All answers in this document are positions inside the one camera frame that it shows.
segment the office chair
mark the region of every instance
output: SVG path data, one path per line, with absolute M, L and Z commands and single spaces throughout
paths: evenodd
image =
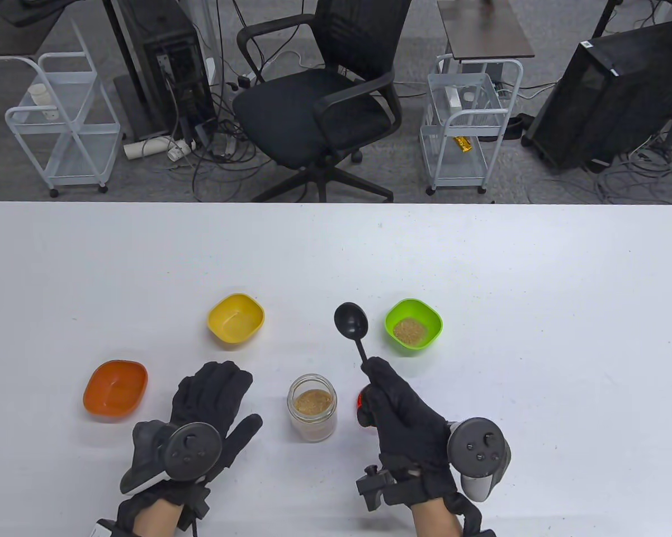
M 340 182 L 393 201 L 393 192 L 336 168 L 349 154 L 394 133 L 401 110 L 393 86 L 393 57 L 410 0 L 319 0 L 313 15 L 288 16 L 247 26 L 236 43 L 257 74 L 257 85 L 234 99 L 244 133 L 295 176 L 257 195 L 267 201 L 312 181 L 326 202 L 326 183 Z M 325 67 L 265 82 L 247 51 L 256 36 L 308 25 Z M 361 80 L 339 73 L 339 67 Z M 379 93 L 388 111 L 372 93 Z

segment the brown grain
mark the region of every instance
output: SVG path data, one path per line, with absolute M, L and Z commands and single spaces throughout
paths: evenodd
M 406 317 L 393 327 L 393 335 L 410 347 L 418 347 L 428 335 L 428 329 L 413 317 Z
M 315 416 L 328 410 L 333 397 L 322 389 L 308 389 L 294 401 L 294 406 L 300 414 Z

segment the chair base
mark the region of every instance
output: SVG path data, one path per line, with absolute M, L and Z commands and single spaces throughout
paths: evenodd
M 384 202 L 393 202 L 393 192 L 388 189 L 383 189 L 383 187 L 380 187 L 373 182 L 366 181 L 365 179 L 361 179 L 361 177 L 354 176 L 354 174 L 343 171 L 343 169 L 319 167 L 303 169 L 295 174 L 295 176 L 289 177 L 285 181 L 280 182 L 277 186 L 273 186 L 271 189 L 257 195 L 252 201 L 268 201 L 274 199 L 277 195 L 282 195 L 290 190 L 298 189 L 298 187 L 303 186 L 308 182 L 314 182 L 316 188 L 319 190 L 319 202 L 325 204 L 326 183 L 330 181 L 340 182 L 342 185 L 352 186 L 354 189 L 365 190 L 366 192 L 371 192 L 371 194 L 382 195 L 385 197 L 385 200 L 383 200 Z

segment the spoon handle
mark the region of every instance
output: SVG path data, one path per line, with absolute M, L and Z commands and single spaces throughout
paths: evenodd
M 356 340 L 356 347 L 358 347 L 358 353 L 361 355 L 361 361 L 365 364 L 366 363 L 366 351 L 363 350 L 363 344 L 361 343 L 361 340 Z

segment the black computer case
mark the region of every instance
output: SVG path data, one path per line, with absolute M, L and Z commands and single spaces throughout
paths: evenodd
M 191 128 L 213 119 L 214 103 L 200 41 L 177 0 L 118 0 L 118 5 L 147 97 L 162 113 L 169 131 L 178 118 L 184 118 Z
M 671 117 L 669 22 L 580 43 L 523 142 L 558 168 L 608 164 Z

